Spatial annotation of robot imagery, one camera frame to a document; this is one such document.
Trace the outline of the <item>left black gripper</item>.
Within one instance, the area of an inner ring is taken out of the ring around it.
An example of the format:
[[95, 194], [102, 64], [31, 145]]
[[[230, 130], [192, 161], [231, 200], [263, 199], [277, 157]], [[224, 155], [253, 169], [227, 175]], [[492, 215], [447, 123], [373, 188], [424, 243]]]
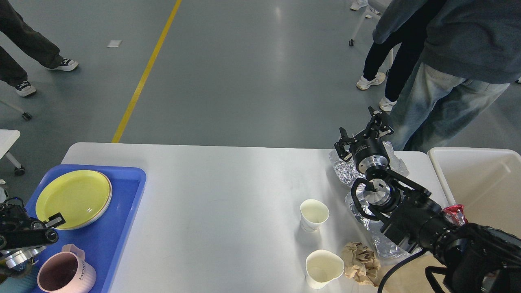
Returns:
[[[48, 221], [43, 221], [43, 228], [58, 228], [65, 223], [66, 221], [63, 215], [58, 212], [50, 216]], [[37, 255], [41, 254], [44, 250], [45, 247], [40, 246], [1, 251], [1, 277], [24, 278], [31, 273]]]

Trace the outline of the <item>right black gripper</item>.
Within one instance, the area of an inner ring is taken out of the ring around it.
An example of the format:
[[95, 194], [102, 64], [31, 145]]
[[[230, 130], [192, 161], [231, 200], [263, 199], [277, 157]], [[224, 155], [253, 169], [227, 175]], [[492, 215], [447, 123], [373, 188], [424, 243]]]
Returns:
[[349, 162], [352, 158], [357, 171], [367, 171], [374, 166], [387, 168], [390, 159], [383, 144], [382, 138], [394, 134], [394, 128], [390, 122], [390, 116], [386, 112], [379, 111], [369, 106], [370, 122], [363, 131], [363, 138], [355, 141], [349, 137], [347, 131], [340, 127], [340, 137], [335, 143], [335, 150], [339, 158]]

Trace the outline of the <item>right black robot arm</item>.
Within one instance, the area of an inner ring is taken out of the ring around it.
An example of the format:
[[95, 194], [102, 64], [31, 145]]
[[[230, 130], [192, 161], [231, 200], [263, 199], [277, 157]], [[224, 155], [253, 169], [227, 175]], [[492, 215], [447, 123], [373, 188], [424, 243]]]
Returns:
[[430, 191], [391, 169], [382, 141], [394, 132], [389, 115], [368, 109], [371, 119], [366, 128], [353, 137], [340, 128], [334, 147], [339, 158], [353, 161], [362, 175], [350, 190], [357, 211], [381, 221], [380, 231], [411, 254], [385, 274], [378, 292], [395, 271], [429, 252], [442, 265], [425, 268], [436, 293], [442, 293], [443, 287], [435, 274], [444, 275], [444, 286], [451, 293], [519, 293], [520, 239], [489, 226], [451, 221], [430, 198]]

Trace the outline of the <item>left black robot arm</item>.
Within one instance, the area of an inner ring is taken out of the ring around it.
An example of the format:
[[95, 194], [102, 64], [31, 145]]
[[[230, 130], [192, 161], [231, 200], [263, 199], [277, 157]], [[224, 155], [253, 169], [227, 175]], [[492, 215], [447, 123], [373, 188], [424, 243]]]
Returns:
[[17, 197], [0, 204], [1, 279], [24, 278], [37, 263], [37, 256], [57, 243], [56, 228], [66, 223], [58, 212], [46, 221], [31, 217]]

